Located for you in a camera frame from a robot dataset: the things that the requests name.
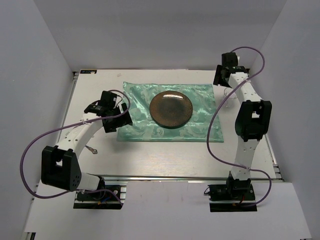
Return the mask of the green satin patterned cloth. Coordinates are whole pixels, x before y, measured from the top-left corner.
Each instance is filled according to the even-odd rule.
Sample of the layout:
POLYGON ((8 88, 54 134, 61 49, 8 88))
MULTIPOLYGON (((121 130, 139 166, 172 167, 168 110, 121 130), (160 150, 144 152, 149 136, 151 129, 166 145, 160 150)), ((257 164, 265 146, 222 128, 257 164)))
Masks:
POLYGON ((132 125, 117 130, 119 142, 224 142, 218 117, 212 127, 209 123, 216 111, 216 101, 210 84, 156 84, 123 82, 123 92, 128 96, 125 103, 131 103, 129 113, 132 125), (150 103, 159 93, 177 91, 186 95, 193 107, 190 120, 176 129, 164 128, 152 119, 150 103))

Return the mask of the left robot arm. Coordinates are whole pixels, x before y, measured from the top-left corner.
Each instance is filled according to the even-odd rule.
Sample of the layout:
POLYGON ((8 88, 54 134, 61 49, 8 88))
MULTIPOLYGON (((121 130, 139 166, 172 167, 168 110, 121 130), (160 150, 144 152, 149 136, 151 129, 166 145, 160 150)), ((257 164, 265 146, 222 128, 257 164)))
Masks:
POLYGON ((103 91, 99 100, 89 104, 78 125, 72 126, 55 146, 46 146, 41 153, 41 181, 45 185, 73 192, 88 191, 99 200, 105 196, 102 178, 81 171, 78 158, 87 143, 100 129, 113 133, 132 125, 129 106, 117 105, 119 90, 103 91))

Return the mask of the iridescent ornate fork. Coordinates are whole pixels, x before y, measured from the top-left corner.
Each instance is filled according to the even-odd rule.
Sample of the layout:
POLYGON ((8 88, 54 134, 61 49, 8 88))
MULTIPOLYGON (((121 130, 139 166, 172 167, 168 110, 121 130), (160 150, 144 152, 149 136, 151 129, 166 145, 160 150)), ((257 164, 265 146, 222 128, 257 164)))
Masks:
POLYGON ((95 148, 92 148, 88 145, 85 146, 92 154, 96 155, 98 153, 98 150, 95 148))

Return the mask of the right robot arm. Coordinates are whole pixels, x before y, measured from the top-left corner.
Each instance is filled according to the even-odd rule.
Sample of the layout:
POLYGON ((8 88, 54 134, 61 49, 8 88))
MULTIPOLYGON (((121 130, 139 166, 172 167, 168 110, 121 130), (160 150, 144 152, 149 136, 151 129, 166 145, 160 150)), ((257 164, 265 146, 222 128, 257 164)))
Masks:
POLYGON ((248 71, 244 66, 239 66, 239 58, 235 52, 221 55, 221 64, 216 68, 213 84, 231 88, 240 103, 235 119, 238 145, 224 192, 233 200, 242 199, 250 191, 250 168, 256 148, 268 132, 272 104, 256 93, 248 71))

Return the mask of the brown speckled ceramic plate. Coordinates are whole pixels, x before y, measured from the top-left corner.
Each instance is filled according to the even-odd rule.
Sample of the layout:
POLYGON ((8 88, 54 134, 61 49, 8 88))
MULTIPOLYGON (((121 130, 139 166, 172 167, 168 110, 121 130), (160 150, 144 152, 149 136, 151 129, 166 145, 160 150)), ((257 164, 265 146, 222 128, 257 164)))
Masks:
POLYGON ((193 104, 183 93, 173 90, 157 94, 149 104, 151 118, 167 129, 184 126, 192 117, 193 104))

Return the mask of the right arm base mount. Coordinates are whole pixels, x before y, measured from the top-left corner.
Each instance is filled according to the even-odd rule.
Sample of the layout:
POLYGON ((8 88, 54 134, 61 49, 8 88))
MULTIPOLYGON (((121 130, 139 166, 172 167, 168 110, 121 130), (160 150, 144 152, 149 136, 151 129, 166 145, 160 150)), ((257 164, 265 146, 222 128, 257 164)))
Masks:
POLYGON ((226 184, 210 184, 204 190, 209 197, 211 213, 257 212, 256 196, 253 186, 231 195, 226 184))

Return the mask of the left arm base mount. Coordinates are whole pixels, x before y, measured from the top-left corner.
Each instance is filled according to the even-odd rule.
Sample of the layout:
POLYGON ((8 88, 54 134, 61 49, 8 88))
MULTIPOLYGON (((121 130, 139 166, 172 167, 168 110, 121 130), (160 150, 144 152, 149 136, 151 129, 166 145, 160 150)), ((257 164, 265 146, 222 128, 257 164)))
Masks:
POLYGON ((126 199, 126 183, 121 181, 107 181, 105 188, 111 192, 77 192, 73 208, 81 210, 121 210, 122 204, 124 204, 126 199))

